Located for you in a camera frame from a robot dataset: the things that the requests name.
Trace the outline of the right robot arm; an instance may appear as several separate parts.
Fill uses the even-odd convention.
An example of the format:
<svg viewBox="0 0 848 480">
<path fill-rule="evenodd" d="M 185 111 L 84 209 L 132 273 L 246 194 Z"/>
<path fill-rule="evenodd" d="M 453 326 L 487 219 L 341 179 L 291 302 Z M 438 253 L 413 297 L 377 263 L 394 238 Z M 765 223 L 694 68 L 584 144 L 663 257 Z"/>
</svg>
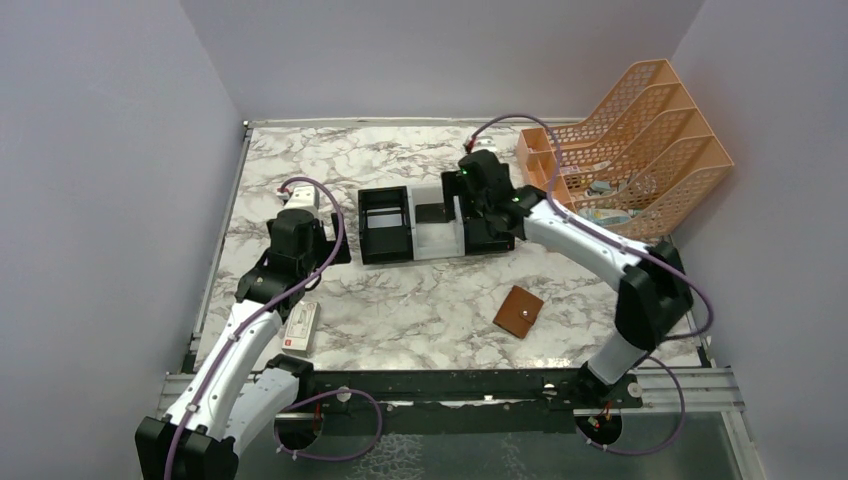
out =
<svg viewBox="0 0 848 480">
<path fill-rule="evenodd" d="M 628 371 L 669 340 L 693 306 L 680 255 L 670 243 L 617 236 L 566 210 L 540 188 L 514 187 L 508 165 L 489 150 L 465 155 L 441 181 L 446 199 L 458 200 L 494 232 L 559 253 L 616 292 L 613 332 L 580 367 L 572 388 L 589 406 L 612 399 Z"/>
</svg>

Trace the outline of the brown leather card holder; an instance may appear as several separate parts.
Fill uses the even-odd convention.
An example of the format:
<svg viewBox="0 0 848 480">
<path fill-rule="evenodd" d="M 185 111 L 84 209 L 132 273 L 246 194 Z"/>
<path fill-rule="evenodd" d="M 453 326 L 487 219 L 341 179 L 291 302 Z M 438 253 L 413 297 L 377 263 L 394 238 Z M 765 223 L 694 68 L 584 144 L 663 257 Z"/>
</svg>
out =
<svg viewBox="0 0 848 480">
<path fill-rule="evenodd" d="M 493 324 L 516 338 L 524 339 L 534 326 L 544 301 L 527 291 L 513 286 L 496 313 Z"/>
</svg>

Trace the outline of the black and white card tray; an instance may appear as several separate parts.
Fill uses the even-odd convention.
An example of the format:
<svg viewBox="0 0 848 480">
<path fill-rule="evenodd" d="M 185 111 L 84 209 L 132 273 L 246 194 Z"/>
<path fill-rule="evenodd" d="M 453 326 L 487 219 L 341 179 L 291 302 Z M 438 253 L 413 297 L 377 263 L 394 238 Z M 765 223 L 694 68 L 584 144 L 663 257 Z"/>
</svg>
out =
<svg viewBox="0 0 848 480">
<path fill-rule="evenodd" d="M 459 195 L 442 183 L 360 189 L 357 191 L 362 263 L 369 266 L 500 254 L 515 247 L 508 233 L 498 233 L 470 211 Z M 444 203 L 447 223 L 417 224 L 415 206 Z M 402 227 L 368 229 L 369 211 L 400 211 Z"/>
</svg>

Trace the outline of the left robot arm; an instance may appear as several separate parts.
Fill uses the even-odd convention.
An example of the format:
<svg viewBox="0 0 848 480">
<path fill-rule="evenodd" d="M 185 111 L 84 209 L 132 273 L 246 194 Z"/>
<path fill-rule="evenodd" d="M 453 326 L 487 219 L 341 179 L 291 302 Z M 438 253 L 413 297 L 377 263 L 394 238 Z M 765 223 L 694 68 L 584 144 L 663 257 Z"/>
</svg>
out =
<svg viewBox="0 0 848 480">
<path fill-rule="evenodd" d="M 259 355 L 307 292 L 350 260 L 344 220 L 331 215 L 328 240 L 313 207 L 285 207 L 267 223 L 270 245 L 238 282 L 227 325 L 193 380 L 159 417 L 144 418 L 135 444 L 145 479 L 232 479 L 240 456 L 273 414 L 313 401 L 298 369 L 271 367 L 247 386 Z"/>
</svg>

